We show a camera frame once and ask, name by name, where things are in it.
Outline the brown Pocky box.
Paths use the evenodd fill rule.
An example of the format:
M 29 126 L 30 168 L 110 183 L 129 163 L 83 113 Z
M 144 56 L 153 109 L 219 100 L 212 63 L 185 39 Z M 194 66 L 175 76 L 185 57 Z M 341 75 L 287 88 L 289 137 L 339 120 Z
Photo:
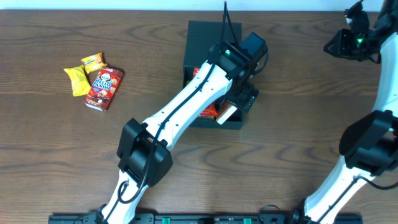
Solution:
M 216 122 L 218 124 L 223 124 L 234 112 L 237 110 L 237 107 L 224 101 L 218 110 L 218 116 L 216 118 Z

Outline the red Hacks candy bag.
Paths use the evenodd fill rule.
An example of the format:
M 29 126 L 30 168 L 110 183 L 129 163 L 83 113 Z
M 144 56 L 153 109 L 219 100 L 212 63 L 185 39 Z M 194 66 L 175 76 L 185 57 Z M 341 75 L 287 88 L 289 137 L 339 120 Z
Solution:
M 216 109 L 215 103 L 211 103 L 207 106 L 199 115 L 199 119 L 215 120 L 218 116 L 218 111 Z

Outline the black storage box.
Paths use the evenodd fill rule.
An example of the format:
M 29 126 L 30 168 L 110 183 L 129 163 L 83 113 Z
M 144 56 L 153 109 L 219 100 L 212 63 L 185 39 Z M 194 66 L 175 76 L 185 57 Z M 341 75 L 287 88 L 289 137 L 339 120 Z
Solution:
M 193 79 L 195 68 L 201 67 L 207 59 L 209 49 L 220 40 L 222 23 L 189 21 L 187 41 L 183 60 L 183 86 Z M 190 125 L 195 128 L 237 129 L 243 126 L 243 112 L 237 110 L 223 124 L 215 120 L 197 118 Z

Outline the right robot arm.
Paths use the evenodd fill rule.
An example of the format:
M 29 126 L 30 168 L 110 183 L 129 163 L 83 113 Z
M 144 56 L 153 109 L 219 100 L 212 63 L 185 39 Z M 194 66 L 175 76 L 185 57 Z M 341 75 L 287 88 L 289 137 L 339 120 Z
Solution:
M 341 29 L 324 46 L 336 58 L 370 60 L 380 64 L 381 74 L 373 110 L 348 126 L 339 143 L 339 159 L 321 186 L 303 200 L 291 223 L 334 223 L 339 211 L 365 184 L 397 168 L 397 0 L 385 0 L 374 27 L 369 26 L 361 1 L 345 9 L 349 29 Z

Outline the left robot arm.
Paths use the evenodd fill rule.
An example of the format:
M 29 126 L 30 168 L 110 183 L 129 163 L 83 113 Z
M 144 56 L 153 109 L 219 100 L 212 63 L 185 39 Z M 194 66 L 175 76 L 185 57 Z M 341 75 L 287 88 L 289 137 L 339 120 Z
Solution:
M 209 59 L 195 78 L 165 107 L 138 123 L 124 126 L 117 155 L 119 180 L 111 200 L 96 215 L 96 223 L 130 223 L 144 191 L 170 170 L 171 150 L 183 132 L 212 102 L 225 97 L 230 108 L 249 111 L 258 91 L 248 83 L 259 60 L 268 56 L 266 44 L 222 42 L 210 50 Z

